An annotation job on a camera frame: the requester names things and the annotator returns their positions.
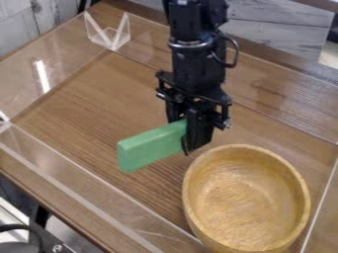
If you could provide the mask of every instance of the green block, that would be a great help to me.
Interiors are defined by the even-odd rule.
[[[119,165],[131,173],[155,161],[182,152],[181,139],[186,135],[186,120],[153,129],[118,143]]]

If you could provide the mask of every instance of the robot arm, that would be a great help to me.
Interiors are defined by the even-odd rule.
[[[226,0],[163,0],[169,17],[173,73],[159,71],[158,97],[166,100],[169,122],[187,120],[185,153],[211,141],[214,128],[230,127],[233,100],[221,88],[226,68],[238,62],[237,42],[221,31],[227,22]],[[227,42],[237,49],[225,62]]]

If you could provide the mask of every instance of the wooden bowl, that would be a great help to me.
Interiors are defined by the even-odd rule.
[[[202,154],[182,194],[190,228],[213,252],[283,252],[309,220],[301,175],[261,147],[227,145]]]

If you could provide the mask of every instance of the white wall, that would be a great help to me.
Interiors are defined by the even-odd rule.
[[[71,19],[79,0],[0,0],[0,57]]]

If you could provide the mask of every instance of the bowl rim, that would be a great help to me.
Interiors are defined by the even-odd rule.
[[[263,152],[266,154],[269,154],[271,157],[274,157],[278,162],[281,162],[286,168],[289,169],[289,171],[291,172],[293,177],[295,178],[298,185],[299,185],[299,189],[303,195],[303,213],[298,222],[297,227],[294,228],[294,230],[291,231],[291,233],[289,234],[289,236],[285,239],[281,239],[279,241],[277,241],[274,244],[271,244],[269,247],[259,247],[259,246],[242,246],[238,244],[231,243],[231,241],[227,240],[222,240],[218,241],[214,238],[214,235],[210,234],[209,230],[206,229],[205,225],[202,224],[202,222],[199,221],[199,219],[197,218],[194,209],[191,208],[191,204],[190,204],[190,199],[189,199],[189,183],[190,183],[190,178],[191,178],[191,174],[195,172],[195,164],[199,163],[199,161],[210,156],[213,153],[218,152],[219,150],[225,150],[225,149],[234,149],[234,148],[247,148],[259,152]],[[298,237],[299,233],[303,231],[306,224],[309,222],[309,218],[310,218],[310,193],[309,193],[309,189],[305,183],[305,180],[302,179],[302,176],[299,175],[298,171],[295,170],[295,168],[293,167],[293,165],[275,153],[273,153],[271,151],[266,150],[265,148],[255,146],[255,145],[250,145],[250,144],[229,144],[229,145],[222,145],[218,146],[213,149],[210,149],[209,151],[206,151],[205,153],[202,153],[197,159],[193,161],[193,163],[189,166],[189,169],[186,171],[185,174],[185,178],[183,178],[183,186],[182,186],[182,201],[183,201],[183,208],[185,208],[185,213],[189,216],[189,219],[191,220],[191,222],[194,223],[195,227],[199,229],[199,231],[207,236],[209,240],[211,240],[215,244],[219,244],[223,247],[229,247],[230,249],[235,249],[239,250],[242,252],[267,252],[271,250],[277,250],[279,248],[286,247]]]

